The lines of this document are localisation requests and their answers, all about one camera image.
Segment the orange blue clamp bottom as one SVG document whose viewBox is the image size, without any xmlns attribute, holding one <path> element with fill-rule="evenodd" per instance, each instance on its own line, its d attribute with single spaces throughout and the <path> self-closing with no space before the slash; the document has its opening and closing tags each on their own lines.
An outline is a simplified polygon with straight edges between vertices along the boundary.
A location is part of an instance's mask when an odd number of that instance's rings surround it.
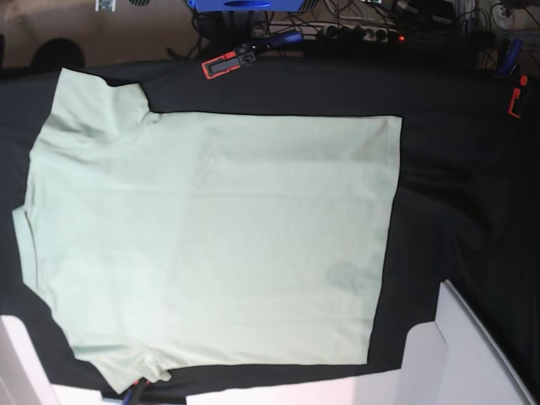
<svg viewBox="0 0 540 405">
<path fill-rule="evenodd" d="M 145 378 L 141 378 L 134 382 L 132 386 L 127 390 L 126 395 L 122 399 L 122 405 L 138 405 L 141 401 L 141 396 L 143 395 L 146 387 L 148 386 L 149 381 Z"/>
</svg>

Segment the white foam board left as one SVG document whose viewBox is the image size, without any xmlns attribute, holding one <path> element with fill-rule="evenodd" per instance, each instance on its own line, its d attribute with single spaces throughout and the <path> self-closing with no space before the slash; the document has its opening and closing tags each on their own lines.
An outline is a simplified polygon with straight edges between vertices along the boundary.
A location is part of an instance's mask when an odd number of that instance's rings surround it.
<svg viewBox="0 0 540 405">
<path fill-rule="evenodd" d="M 98 391 L 53 385 L 46 376 L 24 323 L 1 317 L 2 404 L 102 404 Z"/>
</svg>

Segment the light green T-shirt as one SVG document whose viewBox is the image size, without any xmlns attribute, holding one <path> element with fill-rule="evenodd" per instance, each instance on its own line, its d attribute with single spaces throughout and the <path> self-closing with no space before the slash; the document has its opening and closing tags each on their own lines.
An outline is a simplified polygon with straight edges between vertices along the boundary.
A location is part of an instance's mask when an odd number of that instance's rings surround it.
<svg viewBox="0 0 540 405">
<path fill-rule="evenodd" d="M 215 365 L 363 365 L 398 116 L 157 113 L 64 69 L 13 211 L 24 284 L 116 392 Z"/>
</svg>

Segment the white power strip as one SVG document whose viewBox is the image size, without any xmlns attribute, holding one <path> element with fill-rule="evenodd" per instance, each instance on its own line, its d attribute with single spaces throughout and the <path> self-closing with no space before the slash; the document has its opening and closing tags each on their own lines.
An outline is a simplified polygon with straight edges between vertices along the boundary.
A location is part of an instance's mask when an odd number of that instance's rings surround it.
<svg viewBox="0 0 540 405">
<path fill-rule="evenodd" d="M 404 44 L 407 37 L 397 30 L 372 25 L 334 24 L 325 22 L 277 22 L 262 28 L 263 33 L 277 34 L 288 30 L 299 31 L 308 39 L 337 39 L 352 36 L 360 41 Z"/>
</svg>

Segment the blue plastic box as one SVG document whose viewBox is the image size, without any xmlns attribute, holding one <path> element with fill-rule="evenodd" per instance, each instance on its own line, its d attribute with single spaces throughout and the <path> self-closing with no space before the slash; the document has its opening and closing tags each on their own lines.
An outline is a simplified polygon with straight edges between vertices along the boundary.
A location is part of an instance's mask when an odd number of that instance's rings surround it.
<svg viewBox="0 0 540 405">
<path fill-rule="evenodd" d="M 187 4 L 199 12 L 275 11 L 304 12 L 313 9 L 314 0 L 189 0 Z"/>
</svg>

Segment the round black object on floor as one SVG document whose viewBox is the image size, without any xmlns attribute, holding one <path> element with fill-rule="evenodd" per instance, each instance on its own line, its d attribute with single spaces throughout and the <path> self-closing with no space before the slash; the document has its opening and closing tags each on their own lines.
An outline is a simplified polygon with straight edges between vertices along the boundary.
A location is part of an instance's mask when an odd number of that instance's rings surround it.
<svg viewBox="0 0 540 405">
<path fill-rule="evenodd" d="M 83 68 L 85 58 L 82 48 L 72 40 L 56 38 L 45 42 L 32 58 L 33 68 Z"/>
</svg>

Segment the orange black clamp top centre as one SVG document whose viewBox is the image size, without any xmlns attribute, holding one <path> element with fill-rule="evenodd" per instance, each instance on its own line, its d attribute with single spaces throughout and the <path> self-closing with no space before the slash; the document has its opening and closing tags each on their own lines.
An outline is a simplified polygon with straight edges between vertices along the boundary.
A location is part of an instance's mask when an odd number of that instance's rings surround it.
<svg viewBox="0 0 540 405">
<path fill-rule="evenodd" d="M 298 30 L 289 30 L 252 40 L 219 57 L 203 62 L 202 71 L 206 79 L 214 79 L 254 63 L 262 53 L 276 51 L 302 40 L 303 34 Z"/>
</svg>

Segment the orange black clamp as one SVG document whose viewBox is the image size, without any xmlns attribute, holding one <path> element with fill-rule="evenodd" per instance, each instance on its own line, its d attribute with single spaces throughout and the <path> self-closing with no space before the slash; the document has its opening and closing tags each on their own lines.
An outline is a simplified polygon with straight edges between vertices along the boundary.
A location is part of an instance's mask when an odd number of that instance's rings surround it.
<svg viewBox="0 0 540 405">
<path fill-rule="evenodd" d="M 494 70 L 495 78 L 508 79 L 512 83 L 512 93 L 507 112 L 516 119 L 521 118 L 529 91 L 529 78 L 526 74 L 520 73 L 517 61 L 522 46 L 523 40 L 521 39 L 503 39 L 499 46 Z"/>
<path fill-rule="evenodd" d="M 289 30 L 252 40 L 219 57 L 203 62 L 202 71 L 206 79 L 214 79 L 254 63 L 262 53 L 276 51 L 302 40 L 303 34 L 298 30 Z"/>
</svg>

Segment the orange black clamp top right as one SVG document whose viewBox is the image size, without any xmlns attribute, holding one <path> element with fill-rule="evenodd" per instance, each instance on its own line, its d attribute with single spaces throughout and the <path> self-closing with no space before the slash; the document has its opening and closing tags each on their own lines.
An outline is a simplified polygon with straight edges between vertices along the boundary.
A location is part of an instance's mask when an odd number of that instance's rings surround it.
<svg viewBox="0 0 540 405">
<path fill-rule="evenodd" d="M 495 78 L 508 79 L 512 83 L 512 93 L 507 112 L 516 119 L 521 118 L 529 91 L 529 78 L 526 74 L 520 73 L 517 61 L 522 46 L 523 40 L 521 39 L 503 39 L 499 46 L 494 70 Z"/>
</svg>

